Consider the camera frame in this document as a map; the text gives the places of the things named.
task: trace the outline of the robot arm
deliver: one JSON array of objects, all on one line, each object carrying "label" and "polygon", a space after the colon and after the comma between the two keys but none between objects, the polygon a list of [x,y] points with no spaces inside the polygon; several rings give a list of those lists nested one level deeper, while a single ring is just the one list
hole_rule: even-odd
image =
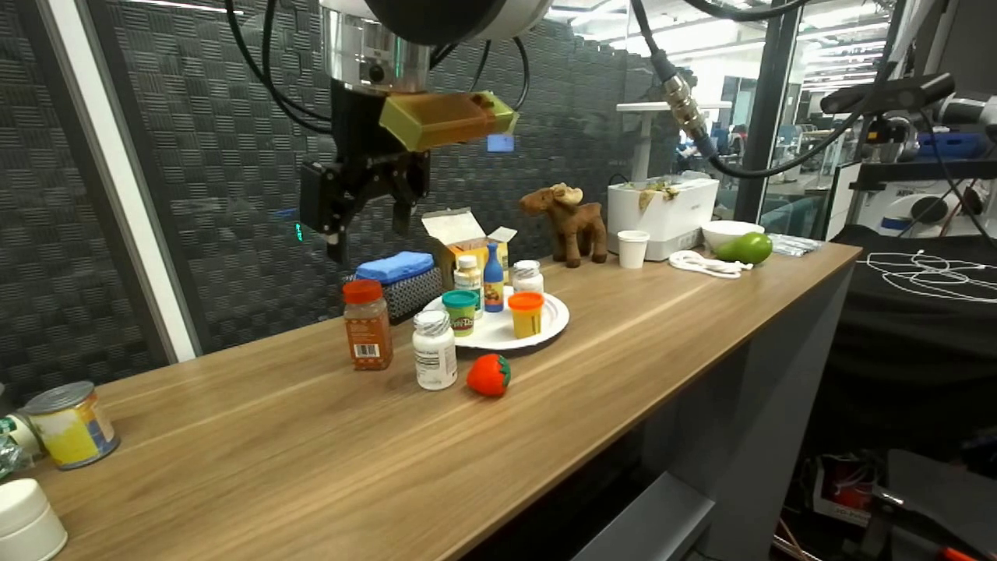
[{"label": "robot arm", "polygon": [[[299,220],[342,259],[345,229],[374,198],[392,198],[392,229],[408,232],[430,191],[430,153],[508,131],[513,116],[483,94],[428,94],[430,51],[516,39],[550,0],[317,0],[332,106],[332,166],[303,162]],[[421,138],[408,123],[465,111],[479,123]]]}]

